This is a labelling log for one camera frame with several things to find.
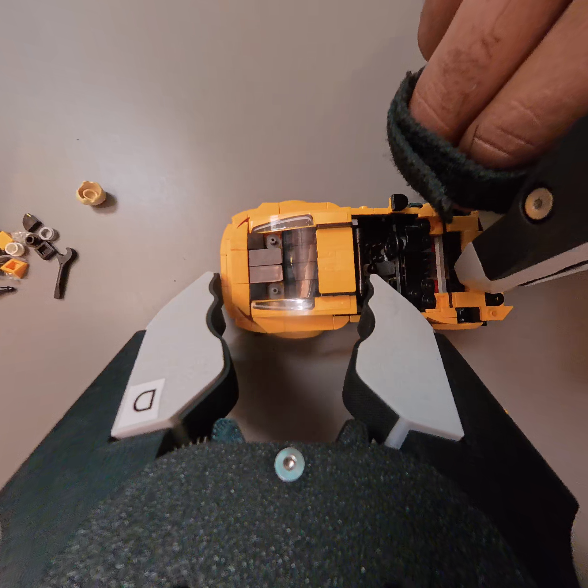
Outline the cluster of small mixed lego parts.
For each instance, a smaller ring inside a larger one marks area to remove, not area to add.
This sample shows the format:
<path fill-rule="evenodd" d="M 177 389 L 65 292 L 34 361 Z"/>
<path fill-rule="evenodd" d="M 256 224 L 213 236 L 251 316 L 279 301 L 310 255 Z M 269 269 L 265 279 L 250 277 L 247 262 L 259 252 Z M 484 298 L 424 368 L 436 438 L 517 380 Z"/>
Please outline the cluster of small mixed lego parts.
<path fill-rule="evenodd" d="M 58 254 L 55 246 L 59 236 L 57 230 L 29 212 L 22 217 L 22 227 L 17 231 L 1 231 L 1 277 L 16 281 L 28 274 L 30 254 L 36 254 L 44 261 L 50 261 Z"/>

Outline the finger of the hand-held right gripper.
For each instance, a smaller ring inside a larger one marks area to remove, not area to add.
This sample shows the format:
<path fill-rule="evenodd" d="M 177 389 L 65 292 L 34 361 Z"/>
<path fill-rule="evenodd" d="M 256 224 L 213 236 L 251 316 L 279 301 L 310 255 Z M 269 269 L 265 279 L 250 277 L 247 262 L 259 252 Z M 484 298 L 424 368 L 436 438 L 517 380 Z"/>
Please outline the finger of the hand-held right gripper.
<path fill-rule="evenodd" d="M 457 277 L 464 286 L 487 293 L 504 293 L 519 286 L 552 281 L 587 270 L 587 244 L 574 247 L 529 268 L 491 280 L 483 269 L 472 243 L 468 244 L 455 264 Z"/>

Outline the yellow lego car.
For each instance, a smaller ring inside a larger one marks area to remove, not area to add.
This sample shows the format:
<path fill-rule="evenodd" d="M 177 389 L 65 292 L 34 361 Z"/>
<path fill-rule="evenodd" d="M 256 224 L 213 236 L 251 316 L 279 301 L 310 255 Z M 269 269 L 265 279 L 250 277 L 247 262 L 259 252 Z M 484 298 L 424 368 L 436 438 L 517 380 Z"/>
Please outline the yellow lego car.
<path fill-rule="evenodd" d="M 435 330 L 476 329 L 512 307 L 463 285 L 458 257 L 481 234 L 477 212 L 446 224 L 402 194 L 387 208 L 262 203 L 232 217 L 220 246 L 224 306 L 235 325 L 302 339 L 360 319 L 369 278 L 407 298 Z"/>

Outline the person's right hand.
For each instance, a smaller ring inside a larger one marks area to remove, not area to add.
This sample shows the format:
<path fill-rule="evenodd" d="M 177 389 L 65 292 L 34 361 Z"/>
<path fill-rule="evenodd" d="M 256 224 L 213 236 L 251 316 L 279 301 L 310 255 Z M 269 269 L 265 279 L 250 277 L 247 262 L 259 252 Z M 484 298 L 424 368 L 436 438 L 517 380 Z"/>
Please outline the person's right hand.
<path fill-rule="evenodd" d="M 587 114 L 587 1 L 425 1 L 410 111 L 487 168 L 531 163 Z"/>

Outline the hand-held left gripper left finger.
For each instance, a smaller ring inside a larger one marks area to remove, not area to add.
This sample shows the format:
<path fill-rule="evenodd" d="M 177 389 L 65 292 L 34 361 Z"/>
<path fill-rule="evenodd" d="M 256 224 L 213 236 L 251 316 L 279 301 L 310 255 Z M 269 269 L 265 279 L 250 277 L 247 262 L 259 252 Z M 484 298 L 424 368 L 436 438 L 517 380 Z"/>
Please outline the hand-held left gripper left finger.
<path fill-rule="evenodd" d="M 218 273 L 182 290 L 145 330 L 111 430 L 120 440 L 172 431 L 178 442 L 211 437 L 238 400 L 223 339 L 226 324 Z"/>

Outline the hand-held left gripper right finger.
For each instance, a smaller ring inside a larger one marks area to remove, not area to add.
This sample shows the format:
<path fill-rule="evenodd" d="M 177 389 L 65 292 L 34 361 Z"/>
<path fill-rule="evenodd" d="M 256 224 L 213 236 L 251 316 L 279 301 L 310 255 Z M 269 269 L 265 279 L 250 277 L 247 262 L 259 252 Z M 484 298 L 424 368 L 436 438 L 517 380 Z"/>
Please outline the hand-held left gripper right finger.
<path fill-rule="evenodd" d="M 372 275 L 343 385 L 343 403 L 376 443 L 399 449 L 411 431 L 458 441 L 464 431 L 433 329 Z"/>

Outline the tan round lego piece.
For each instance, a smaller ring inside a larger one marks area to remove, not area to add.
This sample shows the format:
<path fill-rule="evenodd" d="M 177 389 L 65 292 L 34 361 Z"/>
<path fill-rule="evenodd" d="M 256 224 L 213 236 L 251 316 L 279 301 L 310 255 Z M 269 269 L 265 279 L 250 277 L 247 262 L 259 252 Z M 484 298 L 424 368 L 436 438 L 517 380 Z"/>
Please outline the tan round lego piece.
<path fill-rule="evenodd" d="M 78 187 L 76 197 L 82 204 L 96 207 L 106 201 L 107 194 L 99 183 L 85 180 Z"/>

